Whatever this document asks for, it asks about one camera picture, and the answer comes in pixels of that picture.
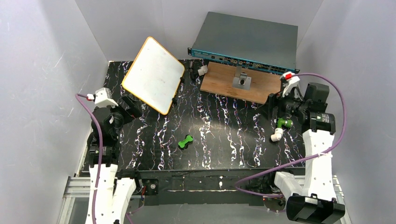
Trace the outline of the yellow framed whiteboard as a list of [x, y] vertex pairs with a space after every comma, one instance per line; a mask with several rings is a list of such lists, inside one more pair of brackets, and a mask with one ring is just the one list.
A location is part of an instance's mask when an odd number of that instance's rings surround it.
[[170, 111], [184, 70], [181, 62], [149, 36], [121, 85], [127, 92], [166, 115]]

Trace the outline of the green black whiteboard eraser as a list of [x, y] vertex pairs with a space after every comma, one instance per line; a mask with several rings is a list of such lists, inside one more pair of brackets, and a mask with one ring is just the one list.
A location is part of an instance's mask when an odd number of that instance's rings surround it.
[[186, 135], [185, 138], [178, 142], [178, 148], [181, 150], [187, 149], [188, 146], [194, 141], [194, 138], [191, 135]]

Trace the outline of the white pvc elbow far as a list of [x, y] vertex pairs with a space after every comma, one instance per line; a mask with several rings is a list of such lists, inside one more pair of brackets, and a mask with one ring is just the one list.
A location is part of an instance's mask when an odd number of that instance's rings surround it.
[[198, 70], [198, 75], [199, 76], [204, 76], [208, 72], [208, 67], [207, 65], [201, 66]]

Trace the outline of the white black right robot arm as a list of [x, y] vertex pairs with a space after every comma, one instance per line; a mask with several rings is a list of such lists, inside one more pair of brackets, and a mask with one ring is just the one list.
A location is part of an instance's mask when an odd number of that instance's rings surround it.
[[290, 114], [301, 125], [305, 155], [313, 156], [305, 162], [304, 185], [295, 176], [280, 169], [270, 177], [286, 201], [286, 215], [291, 221], [304, 224], [334, 224], [346, 212], [337, 201], [332, 181], [332, 155], [326, 152], [333, 145], [336, 132], [335, 116], [326, 112], [329, 86], [309, 83], [302, 97], [297, 86], [284, 86], [281, 92], [270, 94], [266, 106], [268, 115], [274, 108], [279, 117]]

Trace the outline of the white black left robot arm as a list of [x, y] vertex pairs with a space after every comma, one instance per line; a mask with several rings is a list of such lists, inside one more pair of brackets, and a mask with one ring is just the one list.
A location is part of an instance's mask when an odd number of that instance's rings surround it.
[[87, 141], [90, 193], [85, 223], [121, 224], [132, 194], [141, 186], [141, 178], [136, 169], [118, 170], [120, 131], [141, 117], [142, 112], [127, 95], [121, 98], [127, 108], [107, 95], [88, 94], [85, 98], [95, 103], [95, 109], [89, 112], [92, 119]]

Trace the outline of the white pvc elbow near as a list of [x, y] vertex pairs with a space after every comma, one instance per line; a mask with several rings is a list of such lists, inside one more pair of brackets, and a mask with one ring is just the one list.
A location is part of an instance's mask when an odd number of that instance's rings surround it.
[[283, 137], [283, 129], [282, 128], [276, 128], [274, 130], [274, 133], [270, 136], [270, 139], [272, 142], [277, 142], [280, 141]]

